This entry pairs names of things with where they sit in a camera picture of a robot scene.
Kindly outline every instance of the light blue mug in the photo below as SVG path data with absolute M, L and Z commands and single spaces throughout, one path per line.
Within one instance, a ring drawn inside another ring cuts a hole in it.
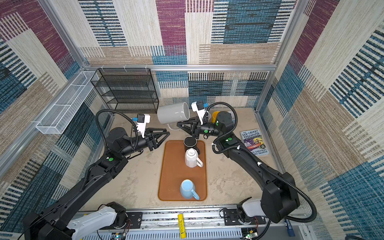
M 200 197 L 195 192 L 195 185 L 189 179 L 186 179 L 181 183 L 180 192 L 181 192 L 181 195 L 183 196 L 183 198 L 185 198 L 185 199 L 191 199 L 193 197 L 196 200 L 200 199 Z

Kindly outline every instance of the beige tabletop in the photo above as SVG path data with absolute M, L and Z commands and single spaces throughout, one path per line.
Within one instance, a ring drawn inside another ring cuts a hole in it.
M 236 108 L 238 125 L 234 133 L 240 137 L 240 131 L 259 128 L 251 108 Z M 167 128 L 161 124 L 156 114 L 150 114 L 151 122 L 147 127 Z M 131 124 L 120 115 L 116 115 L 112 128 L 124 127 L 128 134 Z M 188 136 L 182 130 L 170 131 L 167 140 L 180 140 Z M 96 210 L 100 204 L 117 202 L 127 209 L 154 207 L 182 207 L 194 205 L 236 204 L 247 197 L 261 198 L 262 191 L 249 174 L 237 163 L 224 154 L 212 152 L 212 141 L 215 137 L 199 140 L 205 142 L 207 161 L 208 196 L 204 201 L 161 201 L 158 196 L 161 165 L 165 143 L 152 152 L 148 149 L 136 158 L 129 160 L 122 172 L 111 182 L 101 188 L 81 209 L 83 211 Z M 260 159 L 270 167 L 276 169 L 276 163 L 271 154 L 261 156 Z

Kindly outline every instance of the yellow highlighter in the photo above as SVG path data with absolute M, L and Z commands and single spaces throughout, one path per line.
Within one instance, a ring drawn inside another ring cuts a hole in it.
M 179 215 L 177 215 L 177 218 L 179 219 L 180 237 L 181 237 L 181 238 L 186 238 L 187 235 L 186 235 L 186 233 L 185 233 L 183 214 L 179 214 Z

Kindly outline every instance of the black mesh rack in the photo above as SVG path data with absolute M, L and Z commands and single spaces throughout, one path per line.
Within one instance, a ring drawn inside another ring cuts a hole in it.
M 91 81 L 105 103 L 123 113 L 157 113 L 157 97 L 151 70 L 146 68 L 99 68 Z

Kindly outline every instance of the book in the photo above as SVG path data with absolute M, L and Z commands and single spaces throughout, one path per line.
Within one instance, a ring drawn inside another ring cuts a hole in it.
M 259 129 L 240 132 L 244 145 L 256 156 L 269 154 L 263 142 L 263 136 Z

